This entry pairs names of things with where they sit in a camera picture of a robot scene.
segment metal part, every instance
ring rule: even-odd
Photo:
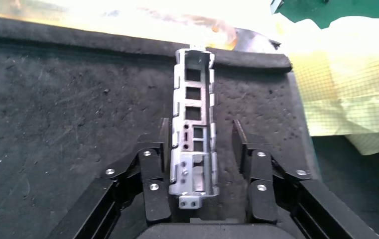
[[[265,190],[267,190],[267,187],[266,187],[264,184],[258,184],[258,185],[256,186],[256,188],[257,188],[258,190],[260,190],[260,191],[265,191]]]
[[[156,184],[156,183],[152,183],[152,184],[150,184],[150,190],[151,191],[155,191],[155,190],[157,190],[158,189],[158,184]]]
[[[106,174],[107,175],[114,174],[114,173],[115,173],[115,170],[112,169],[112,168],[109,168],[109,169],[106,170]]]
[[[297,170],[296,173],[301,176],[307,175],[307,173],[304,170]]]
[[[202,198],[219,191],[214,57],[199,47],[176,52],[169,193],[179,197],[181,209],[198,209]]]

